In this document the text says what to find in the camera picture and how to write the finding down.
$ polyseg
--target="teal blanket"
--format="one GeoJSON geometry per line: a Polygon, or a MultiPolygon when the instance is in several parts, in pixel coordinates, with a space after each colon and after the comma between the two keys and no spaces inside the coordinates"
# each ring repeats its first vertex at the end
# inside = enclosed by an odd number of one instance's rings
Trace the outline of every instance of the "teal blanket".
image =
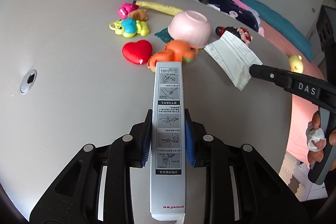
{"type": "Polygon", "coordinates": [[[300,52],[302,52],[309,62],[312,61],[310,41],[299,32],[292,23],[267,5],[257,0],[242,0],[241,2],[256,10],[261,19],[286,37],[300,52]]]}

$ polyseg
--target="thermometer box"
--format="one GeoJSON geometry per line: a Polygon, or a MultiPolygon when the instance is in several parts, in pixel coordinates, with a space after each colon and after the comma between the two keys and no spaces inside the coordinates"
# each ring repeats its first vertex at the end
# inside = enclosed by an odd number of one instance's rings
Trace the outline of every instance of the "thermometer box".
{"type": "Polygon", "coordinates": [[[156,63],[150,178],[150,212],[156,220],[185,216],[185,126],[182,63],[156,63]]]}

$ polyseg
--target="orange toy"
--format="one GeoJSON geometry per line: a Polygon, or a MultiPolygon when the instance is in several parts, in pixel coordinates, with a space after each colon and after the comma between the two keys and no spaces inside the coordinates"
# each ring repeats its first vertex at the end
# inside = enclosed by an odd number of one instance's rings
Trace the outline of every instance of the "orange toy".
{"type": "Polygon", "coordinates": [[[149,58],[147,67],[152,71],[155,71],[156,62],[190,62],[194,60],[198,48],[190,45],[187,41],[172,40],[165,46],[165,49],[161,52],[157,52],[149,58]]]}

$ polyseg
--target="yuwell logo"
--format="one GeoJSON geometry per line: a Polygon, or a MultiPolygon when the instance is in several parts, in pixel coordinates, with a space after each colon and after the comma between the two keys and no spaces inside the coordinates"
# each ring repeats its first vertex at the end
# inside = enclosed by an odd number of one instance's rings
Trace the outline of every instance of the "yuwell logo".
{"type": "Polygon", "coordinates": [[[184,208],[184,206],[163,206],[164,209],[181,209],[184,208]]]}

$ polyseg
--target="finger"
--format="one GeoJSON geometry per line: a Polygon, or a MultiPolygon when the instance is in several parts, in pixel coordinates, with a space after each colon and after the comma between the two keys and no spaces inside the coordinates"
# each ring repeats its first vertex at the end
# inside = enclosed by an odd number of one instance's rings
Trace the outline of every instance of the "finger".
{"type": "Polygon", "coordinates": [[[311,119],[312,123],[313,123],[313,128],[314,129],[318,129],[321,125],[321,118],[320,118],[320,114],[319,112],[315,112],[313,115],[313,118],[311,119]]]}
{"type": "Polygon", "coordinates": [[[319,140],[318,142],[311,141],[318,149],[323,149],[325,147],[325,140],[319,140]]]}
{"type": "Polygon", "coordinates": [[[311,156],[311,151],[308,151],[307,159],[308,159],[309,164],[316,163],[316,160],[311,156]]]}
{"type": "Polygon", "coordinates": [[[321,162],[321,160],[323,159],[323,150],[318,151],[318,152],[313,152],[313,151],[309,151],[310,152],[310,156],[318,162],[321,162]]]}
{"type": "Polygon", "coordinates": [[[336,129],[334,129],[329,135],[329,143],[331,145],[336,145],[336,129]]]}
{"type": "Polygon", "coordinates": [[[331,165],[329,171],[332,171],[332,170],[334,170],[335,168],[336,168],[336,160],[333,161],[333,163],[332,163],[332,165],[331,165]]]}

